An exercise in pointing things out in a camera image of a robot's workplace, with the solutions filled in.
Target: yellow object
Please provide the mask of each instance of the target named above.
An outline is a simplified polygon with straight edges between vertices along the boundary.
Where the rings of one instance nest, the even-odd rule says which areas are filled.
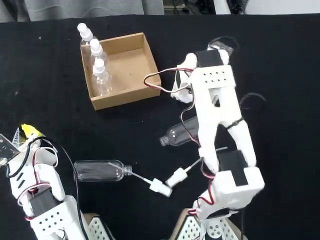
[[[35,134],[37,137],[43,136],[43,134],[39,132],[34,126],[22,124],[21,128],[27,138],[29,138],[32,134]]]

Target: gray fabric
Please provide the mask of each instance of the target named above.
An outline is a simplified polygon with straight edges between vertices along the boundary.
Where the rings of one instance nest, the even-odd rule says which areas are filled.
[[[14,2],[17,16],[3,2]],[[1,22],[128,14],[163,15],[163,0],[0,0]]]

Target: bottle cap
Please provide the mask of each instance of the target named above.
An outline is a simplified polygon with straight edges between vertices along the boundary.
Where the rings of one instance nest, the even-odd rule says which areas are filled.
[[[98,39],[92,39],[90,41],[90,49],[92,55],[95,57],[101,56],[101,54],[104,52]]]
[[[91,30],[83,22],[78,24],[77,29],[84,41],[88,42],[94,37]]]
[[[105,61],[101,58],[95,58],[92,72],[98,76],[105,71]]]
[[[167,185],[164,185],[160,180],[154,178],[149,187],[150,190],[165,195],[166,197],[170,197],[172,193],[172,189]]]
[[[169,144],[169,138],[167,136],[160,137],[161,146],[164,147]]]

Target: bottle neck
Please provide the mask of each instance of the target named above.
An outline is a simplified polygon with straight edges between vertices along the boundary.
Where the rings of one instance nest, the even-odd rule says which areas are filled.
[[[130,176],[132,175],[132,166],[123,166],[123,175]]]

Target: perforated white plate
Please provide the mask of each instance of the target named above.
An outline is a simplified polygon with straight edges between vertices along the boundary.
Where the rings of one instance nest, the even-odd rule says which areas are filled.
[[[239,240],[225,219],[206,220],[206,232],[212,239]],[[196,240],[200,235],[200,225],[195,217],[187,216],[176,240]]]

